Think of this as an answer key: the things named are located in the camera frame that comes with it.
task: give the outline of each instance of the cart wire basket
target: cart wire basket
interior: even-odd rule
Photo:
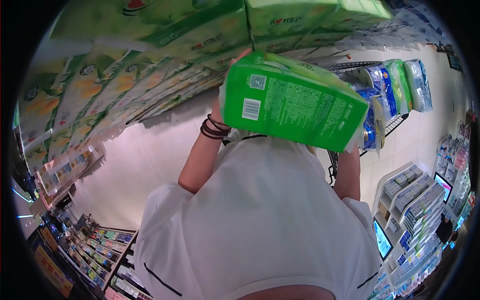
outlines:
[[[346,63],[338,63],[338,64],[331,64],[321,66],[324,69],[327,69],[331,72],[346,72],[352,71],[355,69],[367,68],[374,65],[382,63],[381,61],[356,61],[356,62],[346,62]],[[402,116],[396,116],[391,119],[385,127],[385,137],[387,137],[390,133],[393,132],[403,121],[408,118],[408,114]],[[367,151],[359,148],[360,157],[362,157]],[[336,172],[338,166],[338,153],[328,150],[328,156],[330,158],[331,166],[328,167],[328,176],[330,177],[330,185],[333,183],[333,179],[336,179]]]

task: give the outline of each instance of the display monitor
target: display monitor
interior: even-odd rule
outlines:
[[[382,261],[385,261],[387,256],[393,249],[392,243],[385,234],[384,229],[378,223],[377,219],[373,217],[373,228],[375,229],[375,235],[377,236],[378,250],[380,251],[380,257]]]
[[[452,192],[452,185],[448,183],[445,178],[443,178],[440,174],[435,172],[435,177],[433,178],[436,182],[438,182],[444,189],[445,189],[445,196],[444,196],[444,203],[447,203],[448,197]]]

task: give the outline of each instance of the leather bracelet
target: leather bracelet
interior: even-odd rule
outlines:
[[[200,127],[200,132],[201,132],[204,136],[206,136],[207,138],[209,138],[209,139],[212,139],[212,140],[223,140],[223,136],[211,136],[211,135],[209,135],[209,134],[206,134],[206,133],[204,132],[203,126]]]
[[[227,130],[222,130],[222,131],[213,130],[210,127],[207,126],[207,121],[208,121],[208,119],[205,119],[204,122],[202,123],[202,128],[206,133],[211,134],[211,135],[216,135],[216,136],[228,136],[228,133],[230,132],[230,130],[228,130],[228,131]]]
[[[210,122],[213,124],[213,126],[215,126],[215,127],[216,127],[218,130],[220,130],[220,131],[225,131],[225,129],[221,129],[220,127],[217,126],[217,124],[218,124],[218,125],[222,125],[222,126],[230,127],[230,126],[228,126],[228,125],[226,125],[226,124],[224,124],[224,123],[220,123],[220,122],[217,122],[217,121],[215,121],[215,120],[212,120],[212,114],[208,114],[208,115],[207,115],[207,119],[209,119]]]

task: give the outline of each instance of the toilet paper package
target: toilet paper package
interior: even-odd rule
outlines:
[[[384,112],[382,103],[379,101],[382,96],[371,87],[359,90],[357,93],[369,104],[367,116],[363,122],[363,133],[358,143],[359,147],[379,154],[385,143]]]
[[[55,21],[51,38],[94,38],[115,36],[167,43],[195,26],[225,12],[243,7],[242,0],[72,0]],[[167,40],[166,29],[176,25]]]
[[[338,9],[321,27],[354,31],[369,28],[393,18],[383,0],[338,0]]]
[[[250,31],[256,36],[308,32],[337,9],[338,0],[246,0]]]
[[[433,109],[432,97],[425,67],[421,60],[404,62],[408,83],[412,92],[413,109],[418,112],[428,112]]]
[[[243,3],[241,3],[241,8],[236,11],[211,15],[210,18],[198,20],[198,22],[192,24],[191,30],[184,34],[177,35],[177,32],[183,29],[178,26],[182,23],[179,22],[166,28],[164,33],[154,34],[149,38],[141,39],[141,41],[155,42],[156,47],[166,55],[185,60],[213,56],[225,49],[234,49],[249,41],[247,15]],[[167,42],[172,35],[177,36]]]
[[[85,116],[109,110],[130,89],[169,61],[170,58],[163,56],[157,50],[138,52],[138,55],[130,63],[121,67],[120,73],[96,97]]]
[[[253,52],[220,88],[225,124],[331,151],[351,151],[367,101],[335,74],[303,61]]]
[[[186,60],[170,57],[165,59],[165,62],[162,60],[160,64],[161,66],[129,90],[112,108],[123,107],[132,102],[139,101],[142,96],[150,92],[157,85],[193,65]]]
[[[72,125],[82,118],[107,84],[122,71],[122,66],[138,55],[137,51],[95,43],[77,68],[59,105],[53,129]]]
[[[361,84],[375,88],[381,95],[385,120],[390,120],[397,115],[395,96],[388,71],[385,66],[378,64],[363,69],[356,69],[344,73],[345,80],[351,84]]]
[[[392,83],[392,92],[395,97],[397,113],[400,115],[408,114],[412,110],[412,103],[410,95],[409,102],[407,101],[407,93],[405,92],[400,77],[399,70],[403,69],[402,60],[386,60],[384,66],[388,71],[390,81]]]
[[[339,31],[328,28],[318,27],[303,38],[295,46],[295,49],[325,47],[333,45],[335,42],[351,34],[351,31]]]
[[[52,128],[65,90],[83,58],[84,55],[60,58],[29,70],[18,98],[20,137],[24,148],[37,138],[47,138],[43,135]]]
[[[252,48],[251,42],[248,42],[245,45],[239,46],[233,50],[225,51],[223,53],[219,53],[213,58],[207,59],[207,60],[201,60],[201,61],[196,61],[194,62],[200,63],[204,65],[205,67],[212,69],[214,71],[226,71],[228,67],[230,66],[230,62],[232,59],[236,58],[238,55],[240,55],[243,51],[246,49]]]

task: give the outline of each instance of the floor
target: floor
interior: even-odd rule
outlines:
[[[430,81],[433,111],[411,112],[385,139],[379,156],[367,153],[360,159],[361,200],[372,206],[380,178],[409,161],[432,172],[439,139],[447,132],[456,132],[456,125],[466,111],[463,74],[449,68],[446,54],[430,47],[412,51],[352,50],[329,57],[318,57],[325,53],[305,54],[289,53],[319,65],[391,58],[421,59]],[[139,228],[150,191],[163,183],[177,181],[216,95],[218,89],[207,91],[105,142],[105,156],[93,167],[95,171],[75,183],[73,205],[69,209],[71,217],[76,219],[82,213],[91,213],[102,226]],[[326,170],[330,166],[326,150],[317,149],[317,156]]]

